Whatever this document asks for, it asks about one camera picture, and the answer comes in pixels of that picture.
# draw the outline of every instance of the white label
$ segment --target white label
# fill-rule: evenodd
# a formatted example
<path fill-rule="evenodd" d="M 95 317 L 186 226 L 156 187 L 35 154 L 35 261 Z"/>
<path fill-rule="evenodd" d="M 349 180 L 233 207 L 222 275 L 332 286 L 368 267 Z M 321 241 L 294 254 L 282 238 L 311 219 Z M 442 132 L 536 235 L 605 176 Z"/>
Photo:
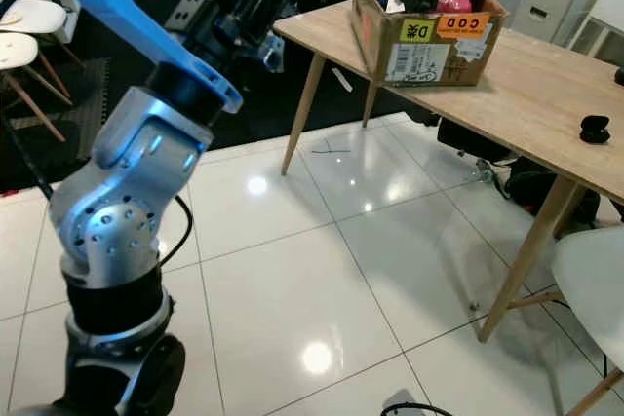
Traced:
<path fill-rule="evenodd" d="M 386 69 L 389 82 L 438 82 L 447 63 L 448 44 L 405 44 L 392 46 Z"/>
<path fill-rule="evenodd" d="M 481 39 L 459 39 L 455 43 L 457 49 L 457 55 L 464 57 L 467 62 L 472 62 L 476 58 L 484 56 L 484 52 L 488 48 L 486 41 L 488 40 L 489 33 L 491 32 L 492 24 L 489 23 L 486 27 L 484 37 Z"/>

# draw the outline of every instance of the floor tile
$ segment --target floor tile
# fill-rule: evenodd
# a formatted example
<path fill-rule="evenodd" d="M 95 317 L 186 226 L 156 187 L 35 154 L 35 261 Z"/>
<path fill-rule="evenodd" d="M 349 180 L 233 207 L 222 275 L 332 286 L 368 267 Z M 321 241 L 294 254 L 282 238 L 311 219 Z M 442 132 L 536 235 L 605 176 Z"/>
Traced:
<path fill-rule="evenodd" d="M 335 219 L 439 190 L 384 128 L 327 137 L 299 151 Z"/>
<path fill-rule="evenodd" d="M 447 195 L 507 265 L 511 265 L 534 218 L 520 206 L 504 200 L 491 184 L 474 182 L 448 190 Z M 544 249 L 526 278 L 525 285 L 532 291 L 555 282 L 550 268 L 554 244 L 553 240 Z"/>
<path fill-rule="evenodd" d="M 184 187 L 180 191 L 182 199 L 190 205 L 188 189 Z M 182 208 L 175 201 L 171 201 L 163 220 L 161 221 L 158 239 L 160 241 L 161 257 L 166 255 L 177 241 L 182 237 L 186 229 L 186 216 Z M 65 281 L 60 272 L 60 258 L 62 245 L 54 230 L 50 218 L 46 214 L 45 225 L 41 235 L 41 245 L 37 252 L 35 271 L 32 277 L 30 296 L 28 298 L 28 311 L 48 307 L 67 300 Z M 165 265 L 164 271 L 182 267 L 199 261 L 195 229 L 191 232 L 184 245 L 177 254 Z"/>
<path fill-rule="evenodd" d="M 428 403 L 403 356 L 392 358 L 275 413 L 275 416 L 379 416 L 396 403 Z M 401 410 L 398 416 L 419 416 Z"/>
<path fill-rule="evenodd" d="M 219 415 L 221 402 L 199 265 L 165 273 L 163 278 L 176 301 L 169 332 L 182 341 L 187 358 L 171 414 Z M 62 394 L 68 311 L 69 305 L 63 303 L 26 315 L 12 409 L 51 402 Z"/>
<path fill-rule="evenodd" d="M 406 150 L 440 187 L 448 189 L 477 179 L 477 158 L 457 155 L 457 150 L 437 140 L 438 128 L 409 121 L 388 127 Z"/>
<path fill-rule="evenodd" d="M 338 226 L 404 349 L 485 314 L 507 274 L 443 194 Z"/>
<path fill-rule="evenodd" d="M 43 198 L 0 206 L 0 320 L 24 312 L 45 209 Z"/>
<path fill-rule="evenodd" d="M 12 205 L 19 202 L 26 202 L 29 200 L 43 200 L 44 195 L 38 187 L 30 189 L 22 189 L 16 194 L 2 196 L 0 194 L 0 208 L 6 205 Z"/>
<path fill-rule="evenodd" d="M 310 143 L 323 138 L 328 138 L 337 135 L 345 135 L 347 133 L 366 133 L 370 129 L 376 129 L 383 126 L 383 122 L 380 118 L 369 119 L 367 127 L 362 128 L 362 121 L 353 121 L 346 124 L 340 124 L 337 126 L 325 127 L 322 129 L 316 129 L 314 131 L 307 131 L 301 134 L 299 137 L 299 144 Z"/>
<path fill-rule="evenodd" d="M 298 156 L 280 175 L 282 150 L 199 166 L 190 181 L 202 260 L 330 222 Z"/>
<path fill-rule="evenodd" d="M 557 287 L 554 286 L 548 290 L 555 290 L 556 288 Z M 581 322 L 576 318 L 576 315 L 569 308 L 560 304 L 545 303 L 544 307 L 594 367 L 600 372 L 603 372 L 605 367 L 603 350 L 601 350 L 594 339 L 587 333 Z M 613 364 L 610 360 L 608 361 L 607 369 L 609 371 L 613 369 Z M 620 381 L 614 389 L 624 398 L 624 382 Z"/>
<path fill-rule="evenodd" d="M 28 296 L 28 311 L 67 300 L 65 281 L 60 271 L 62 244 L 47 211 L 43 222 L 41 241 L 35 260 L 30 295 Z"/>
<path fill-rule="evenodd" d="M 394 114 L 386 114 L 385 116 L 379 117 L 384 126 L 399 124 L 401 122 L 410 121 L 410 116 L 405 112 L 396 112 Z"/>
<path fill-rule="evenodd" d="M 171 416 L 222 414 L 215 355 L 199 265 L 165 273 L 164 284 L 175 300 L 169 332 L 184 344 L 186 365 Z"/>
<path fill-rule="evenodd" d="M 288 136 L 286 135 L 278 136 L 276 138 L 268 138 L 266 140 L 259 140 L 244 145 L 230 146 L 227 148 L 220 148 L 218 150 L 209 150 L 202 155 L 198 164 L 203 165 L 205 163 L 213 163 L 215 161 L 238 158 L 240 156 L 261 153 L 263 151 L 277 150 L 281 148 L 286 148 L 288 144 L 289 140 Z"/>
<path fill-rule="evenodd" d="M 69 304 L 63 303 L 25 316 L 11 410 L 49 404 L 62 396 L 68 312 Z"/>
<path fill-rule="evenodd" d="M 400 352 L 334 226 L 202 267 L 227 414 L 263 414 Z"/>
<path fill-rule="evenodd" d="M 13 368 L 20 340 L 21 316 L 0 321 L 0 413 L 9 408 Z"/>
<path fill-rule="evenodd" d="M 432 403 L 462 416 L 565 414 L 601 380 L 538 306 L 509 312 L 485 344 L 467 325 L 408 358 Z M 587 415 L 623 412 L 609 393 Z"/>

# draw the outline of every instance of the yellow label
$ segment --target yellow label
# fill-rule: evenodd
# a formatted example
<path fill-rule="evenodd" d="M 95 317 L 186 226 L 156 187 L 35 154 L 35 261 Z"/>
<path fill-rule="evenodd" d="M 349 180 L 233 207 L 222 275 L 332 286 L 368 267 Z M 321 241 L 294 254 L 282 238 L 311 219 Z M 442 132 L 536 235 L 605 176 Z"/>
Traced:
<path fill-rule="evenodd" d="M 432 19 L 406 19 L 401 26 L 402 43 L 428 43 L 436 22 Z"/>
<path fill-rule="evenodd" d="M 489 22 L 489 14 L 444 15 L 438 20 L 441 38 L 481 39 Z"/>

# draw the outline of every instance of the table leg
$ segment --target table leg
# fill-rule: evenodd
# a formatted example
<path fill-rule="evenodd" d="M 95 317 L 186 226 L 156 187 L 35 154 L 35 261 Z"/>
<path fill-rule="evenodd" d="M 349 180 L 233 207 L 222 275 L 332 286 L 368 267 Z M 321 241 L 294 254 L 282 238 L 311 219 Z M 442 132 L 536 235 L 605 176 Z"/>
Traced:
<path fill-rule="evenodd" d="M 60 99 L 62 102 L 67 104 L 68 106 L 73 106 L 73 103 L 59 90 L 57 90 L 48 80 L 43 78 L 39 73 L 33 70 L 29 65 L 25 65 L 23 69 L 28 72 L 28 74 L 41 83 L 44 87 L 46 87 L 54 96 Z"/>
<path fill-rule="evenodd" d="M 59 141 L 65 141 L 65 137 L 62 136 L 62 133 L 60 133 L 52 121 L 48 119 L 48 116 L 46 116 L 43 111 L 39 109 L 39 106 L 35 104 L 35 101 L 33 101 L 25 89 L 21 87 L 20 83 L 8 73 L 5 73 L 5 76 L 7 77 L 9 86 L 18 93 L 19 97 L 28 105 L 30 109 L 32 109 L 32 112 L 34 112 L 36 116 L 41 119 L 41 122 L 44 123 L 52 135 L 54 135 Z"/>
<path fill-rule="evenodd" d="M 362 127 L 366 127 L 369 122 L 369 117 L 371 116 L 372 106 L 374 105 L 374 99 L 377 96 L 377 90 L 379 86 L 373 81 L 370 80 L 369 90 L 367 91 L 367 100 L 364 104 L 364 115 L 362 116 Z"/>
<path fill-rule="evenodd" d="M 46 67 L 46 70 L 48 70 L 48 73 L 50 74 L 50 76 L 54 79 L 55 82 L 57 82 L 57 85 L 62 91 L 62 93 L 67 97 L 71 97 L 69 95 L 69 90 L 67 89 L 67 87 L 62 82 L 62 80 L 60 79 L 60 77 L 58 76 L 58 74 L 56 73 L 56 71 L 54 70 L 50 62 L 48 61 L 48 59 L 43 55 L 41 51 L 39 51 L 39 58 L 41 59 L 41 63 L 43 63 L 43 66 Z"/>
<path fill-rule="evenodd" d="M 289 138 L 289 146 L 286 149 L 284 155 L 284 161 L 282 162 L 282 175 L 286 175 L 286 171 L 289 168 L 291 159 L 293 158 L 294 149 L 296 143 L 299 141 L 299 136 L 305 127 L 305 122 L 308 120 L 308 114 L 310 112 L 310 106 L 314 100 L 316 89 L 319 86 L 319 80 L 321 79 L 321 73 L 323 72 L 323 66 L 325 65 L 325 58 L 319 53 L 315 53 L 312 57 L 312 63 L 310 63 L 310 69 L 308 70 L 308 76 L 305 79 L 305 86 L 303 92 L 299 98 L 299 105 L 296 108 L 296 114 L 294 115 L 294 122 L 292 123 L 291 137 Z"/>
<path fill-rule="evenodd" d="M 606 392 L 611 390 L 615 384 L 622 380 L 623 376 L 624 373 L 622 373 L 620 369 L 611 370 L 604 380 L 583 398 L 580 403 L 574 406 L 566 416 L 581 416 L 585 414 L 596 401 L 601 399 Z"/>
<path fill-rule="evenodd" d="M 62 41 L 60 41 L 60 39 L 57 37 L 57 35 L 55 34 L 49 34 L 48 36 L 50 36 L 52 38 L 53 41 L 55 41 L 61 49 L 63 49 L 65 51 L 65 53 L 69 56 L 69 58 L 71 58 L 74 62 L 76 62 L 83 70 L 87 68 L 87 66 L 84 64 L 84 62 L 82 60 L 80 60 L 72 51 L 71 49 L 69 49 L 65 43 L 63 43 Z"/>
<path fill-rule="evenodd" d="M 569 222 L 569 219 L 574 213 L 574 211 L 578 208 L 580 203 L 583 201 L 583 197 L 585 197 L 586 193 L 587 193 L 587 187 L 583 187 L 580 184 L 576 185 L 576 190 L 572 194 L 572 198 L 569 201 L 569 204 L 567 204 L 567 209 L 565 210 L 565 213 L 562 214 L 561 218 L 559 218 L 559 221 L 557 222 L 557 225 L 555 226 L 555 229 L 553 230 L 553 237 L 555 239 L 562 238 L 562 231 L 567 226 L 567 223 Z"/>
<path fill-rule="evenodd" d="M 505 315 L 518 289 L 525 281 L 528 272 L 537 259 L 539 251 L 553 236 L 553 231 L 559 220 L 569 210 L 574 202 L 574 195 L 578 192 L 578 184 L 562 175 L 555 179 L 553 187 L 548 193 L 541 210 L 537 214 L 525 241 L 523 242 L 516 260 L 509 268 L 505 284 L 498 291 L 498 296 L 487 315 L 486 324 L 479 333 L 479 341 L 486 342 L 494 328 Z"/>

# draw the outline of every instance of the white chair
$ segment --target white chair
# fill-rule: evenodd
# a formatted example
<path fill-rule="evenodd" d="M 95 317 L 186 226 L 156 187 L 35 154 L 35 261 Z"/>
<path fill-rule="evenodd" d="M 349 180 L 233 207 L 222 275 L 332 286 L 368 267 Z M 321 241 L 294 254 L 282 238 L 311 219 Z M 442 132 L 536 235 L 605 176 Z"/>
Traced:
<path fill-rule="evenodd" d="M 0 30 L 16 33 L 41 34 L 53 39 L 82 68 L 85 65 L 54 34 L 63 26 L 67 12 L 63 7 L 46 0 L 17 0 L 0 19 Z M 39 59 L 54 79 L 62 93 L 69 97 L 69 90 L 62 82 L 44 54 L 38 52 Z"/>
<path fill-rule="evenodd" d="M 38 50 L 37 41 L 27 34 L 0 33 L 0 74 L 4 76 L 9 86 L 16 91 L 21 100 L 23 100 L 28 107 L 32 109 L 35 115 L 41 119 L 50 132 L 58 140 L 65 141 L 65 138 L 50 121 L 50 119 L 48 119 L 48 116 L 46 116 L 39 106 L 35 104 L 32 97 L 30 97 L 26 90 L 20 85 L 20 82 L 18 82 L 18 80 L 16 80 L 10 73 L 10 70 L 23 68 L 29 75 L 32 76 L 32 78 L 40 82 L 58 99 L 71 106 L 71 101 L 67 99 L 66 96 L 59 92 L 59 90 L 52 86 L 39 73 L 28 66 L 28 64 L 37 57 Z"/>
<path fill-rule="evenodd" d="M 559 291 L 512 302 L 509 309 L 564 300 L 616 366 L 566 416 L 580 416 L 624 376 L 624 226 L 571 234 L 557 243 L 553 275 Z"/>

